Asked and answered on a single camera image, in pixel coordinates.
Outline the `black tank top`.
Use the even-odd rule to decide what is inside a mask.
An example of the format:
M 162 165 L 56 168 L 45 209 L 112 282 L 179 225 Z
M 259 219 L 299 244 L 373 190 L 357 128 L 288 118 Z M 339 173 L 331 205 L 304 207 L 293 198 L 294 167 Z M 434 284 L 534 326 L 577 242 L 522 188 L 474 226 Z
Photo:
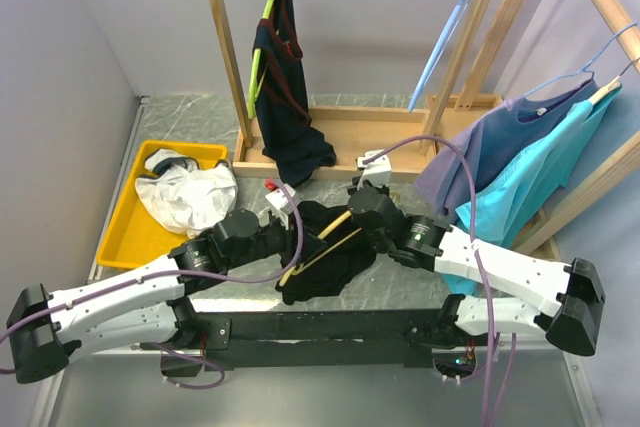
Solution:
M 285 282 L 276 283 L 275 289 L 286 305 L 339 295 L 377 257 L 345 206 L 326 207 L 315 201 L 303 201 L 299 212 L 303 227 L 325 241 L 325 250 L 297 265 Z

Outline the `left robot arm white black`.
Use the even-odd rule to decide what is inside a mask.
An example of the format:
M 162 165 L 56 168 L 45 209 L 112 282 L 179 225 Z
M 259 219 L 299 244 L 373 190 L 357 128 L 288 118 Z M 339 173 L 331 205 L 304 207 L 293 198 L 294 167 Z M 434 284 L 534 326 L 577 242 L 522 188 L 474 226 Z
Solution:
M 189 295 L 230 282 L 230 270 L 273 255 L 290 270 L 326 245 L 300 221 L 286 226 L 273 217 L 261 225 L 253 212 L 239 209 L 125 274 L 56 292 L 32 285 L 20 292 L 1 336 L 13 360 L 6 372 L 28 384 L 131 342 L 189 348 L 200 335 Z

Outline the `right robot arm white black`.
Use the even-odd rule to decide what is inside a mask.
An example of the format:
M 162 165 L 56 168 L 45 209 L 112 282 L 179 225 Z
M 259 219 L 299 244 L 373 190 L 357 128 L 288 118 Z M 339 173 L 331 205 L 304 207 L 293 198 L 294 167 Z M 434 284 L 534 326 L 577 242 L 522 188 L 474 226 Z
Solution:
M 404 214 L 373 186 L 353 189 L 347 209 L 376 252 L 408 268 L 463 277 L 500 292 L 492 301 L 450 295 L 437 323 L 447 344 L 497 331 L 545 338 L 578 356 L 595 354 L 606 296 L 592 262 L 537 259 L 473 240 L 441 219 Z

